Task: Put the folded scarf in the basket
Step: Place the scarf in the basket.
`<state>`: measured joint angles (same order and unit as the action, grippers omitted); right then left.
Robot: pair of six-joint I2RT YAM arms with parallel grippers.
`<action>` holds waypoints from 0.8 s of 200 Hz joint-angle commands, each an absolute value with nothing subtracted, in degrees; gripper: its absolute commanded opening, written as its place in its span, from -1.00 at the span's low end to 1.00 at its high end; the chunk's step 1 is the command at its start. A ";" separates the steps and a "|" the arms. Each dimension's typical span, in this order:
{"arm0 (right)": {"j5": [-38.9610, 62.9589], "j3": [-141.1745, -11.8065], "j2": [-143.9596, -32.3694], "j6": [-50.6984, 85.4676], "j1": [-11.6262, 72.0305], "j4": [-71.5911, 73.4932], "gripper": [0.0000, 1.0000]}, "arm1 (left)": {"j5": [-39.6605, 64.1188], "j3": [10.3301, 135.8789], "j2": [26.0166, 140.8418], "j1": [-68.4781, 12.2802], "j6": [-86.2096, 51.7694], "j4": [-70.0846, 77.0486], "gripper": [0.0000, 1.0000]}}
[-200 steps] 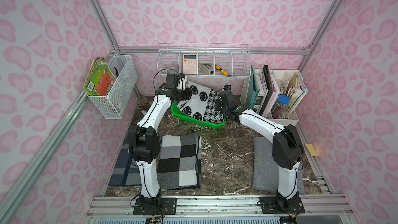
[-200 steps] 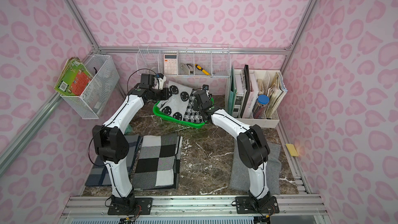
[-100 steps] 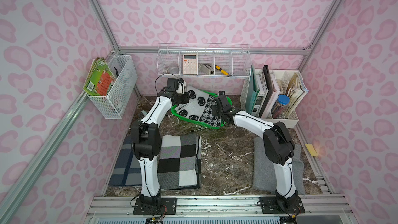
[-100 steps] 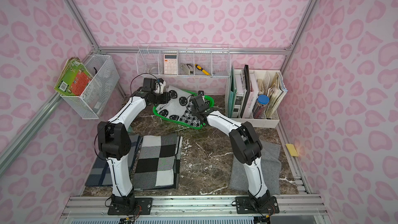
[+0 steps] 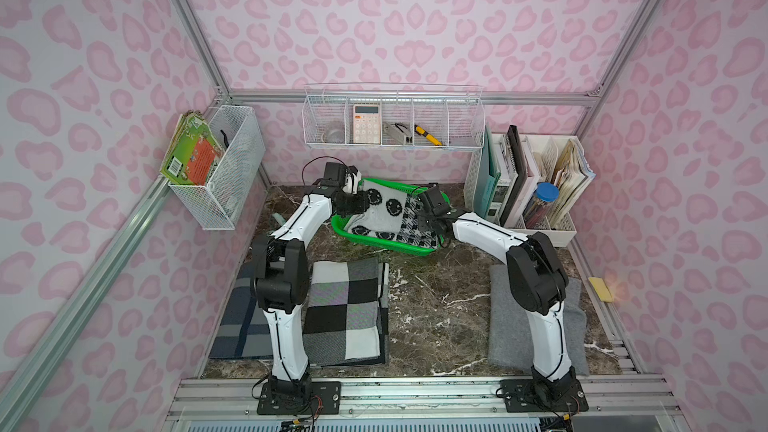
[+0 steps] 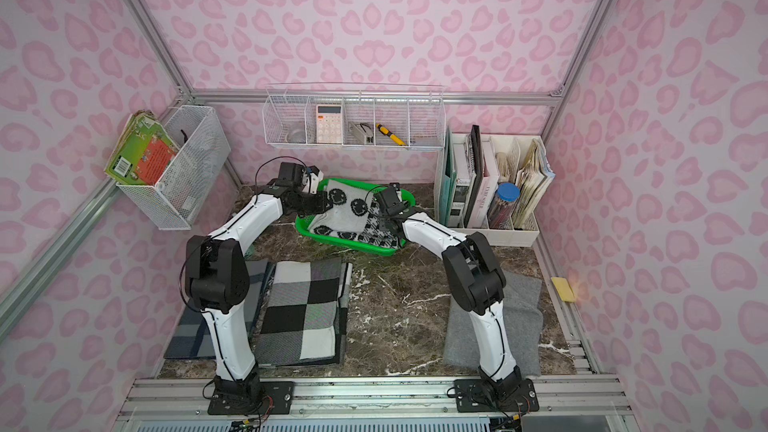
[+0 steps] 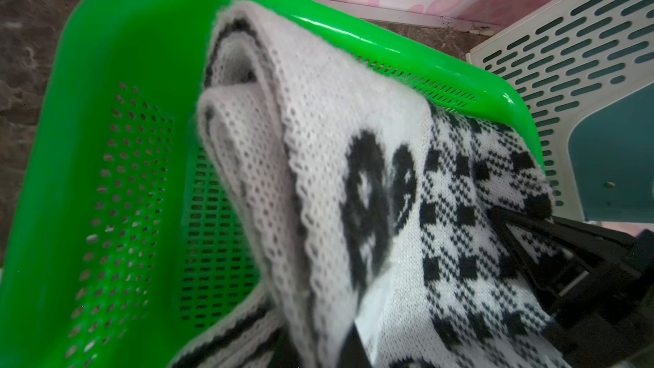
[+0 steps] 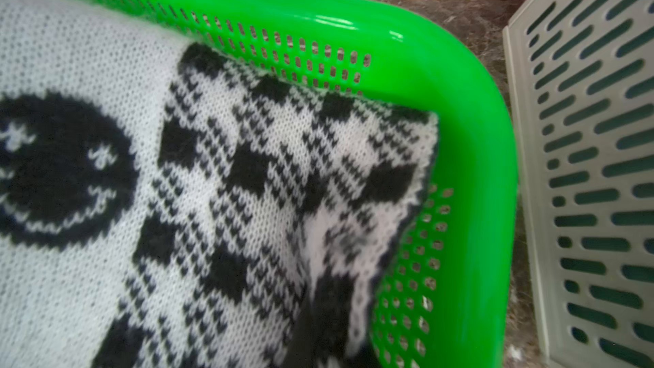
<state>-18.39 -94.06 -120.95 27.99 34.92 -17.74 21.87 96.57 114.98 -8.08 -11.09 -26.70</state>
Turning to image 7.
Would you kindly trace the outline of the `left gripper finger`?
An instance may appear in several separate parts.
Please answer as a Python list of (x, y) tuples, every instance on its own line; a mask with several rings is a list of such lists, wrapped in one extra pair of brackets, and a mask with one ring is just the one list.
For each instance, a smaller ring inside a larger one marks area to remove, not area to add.
[(371, 368), (356, 325), (351, 326), (342, 344), (337, 368)]

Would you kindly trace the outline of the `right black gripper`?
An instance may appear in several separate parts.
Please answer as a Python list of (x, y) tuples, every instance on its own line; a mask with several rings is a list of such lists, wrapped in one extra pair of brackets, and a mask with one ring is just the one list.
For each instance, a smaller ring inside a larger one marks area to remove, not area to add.
[(653, 344), (653, 233), (637, 236), (495, 206), (488, 217), (554, 320), (572, 367), (610, 367)]

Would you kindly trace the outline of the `smiley houndstooth knit scarf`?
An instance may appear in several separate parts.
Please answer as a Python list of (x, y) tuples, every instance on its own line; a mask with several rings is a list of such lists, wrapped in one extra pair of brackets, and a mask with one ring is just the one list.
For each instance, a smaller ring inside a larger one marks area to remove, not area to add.
[(490, 208), (552, 215), (509, 126), (447, 112), (271, 10), (220, 14), (197, 108), (262, 276), (174, 367), (562, 367)]

